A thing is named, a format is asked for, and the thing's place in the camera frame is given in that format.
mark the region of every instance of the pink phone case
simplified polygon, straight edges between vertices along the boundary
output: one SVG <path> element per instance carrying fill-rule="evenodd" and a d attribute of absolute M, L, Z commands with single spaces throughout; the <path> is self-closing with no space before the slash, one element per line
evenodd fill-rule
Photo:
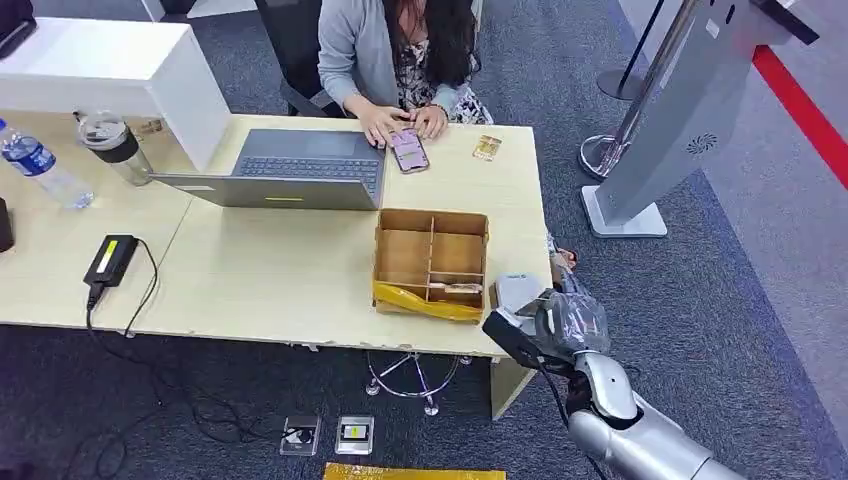
<path fill-rule="evenodd" d="M 414 129 L 406 128 L 392 134 L 395 157 L 402 173 L 426 170 L 430 166 L 424 146 Z"/>

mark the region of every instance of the gold card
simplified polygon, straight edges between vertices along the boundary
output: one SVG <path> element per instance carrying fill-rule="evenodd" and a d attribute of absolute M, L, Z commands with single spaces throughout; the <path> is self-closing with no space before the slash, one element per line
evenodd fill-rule
<path fill-rule="evenodd" d="M 499 138 L 483 135 L 477 142 L 477 148 L 474 149 L 473 155 L 477 158 L 482 158 L 483 160 L 491 162 L 495 159 L 495 155 L 497 155 L 498 148 L 500 148 L 501 143 L 502 142 Z"/>

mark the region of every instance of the floral top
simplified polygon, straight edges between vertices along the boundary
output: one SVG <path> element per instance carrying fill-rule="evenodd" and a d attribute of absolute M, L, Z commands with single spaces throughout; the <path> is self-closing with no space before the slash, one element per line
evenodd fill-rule
<path fill-rule="evenodd" d="M 436 87 L 427 81 L 427 54 L 430 42 L 407 45 L 401 52 L 401 65 L 397 73 L 398 104 L 404 110 L 429 105 L 436 96 Z M 489 111 L 480 103 L 471 88 L 462 87 L 456 106 L 448 113 L 448 121 L 491 125 L 494 123 Z"/>

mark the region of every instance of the travel mug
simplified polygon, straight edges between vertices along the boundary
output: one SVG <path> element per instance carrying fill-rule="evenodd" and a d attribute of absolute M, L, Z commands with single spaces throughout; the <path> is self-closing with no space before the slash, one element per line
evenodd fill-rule
<path fill-rule="evenodd" d="M 152 180 L 153 168 L 124 120 L 110 112 L 78 116 L 80 143 L 135 186 Z"/>

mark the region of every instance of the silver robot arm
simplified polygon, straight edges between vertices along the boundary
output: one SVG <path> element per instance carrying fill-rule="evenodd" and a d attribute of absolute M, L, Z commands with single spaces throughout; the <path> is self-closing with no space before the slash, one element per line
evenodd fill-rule
<path fill-rule="evenodd" d="M 629 480 L 743 478 L 631 390 L 618 362 L 597 352 L 580 352 L 576 359 L 591 403 L 568 415 L 568 432 L 586 455 Z"/>
<path fill-rule="evenodd" d="M 514 312 L 493 311 L 483 331 L 519 364 L 569 380 L 563 420 L 577 446 L 627 480 L 742 479 L 634 392 L 621 364 L 591 349 L 609 348 L 604 322 L 568 317 L 566 302 L 546 290 Z"/>

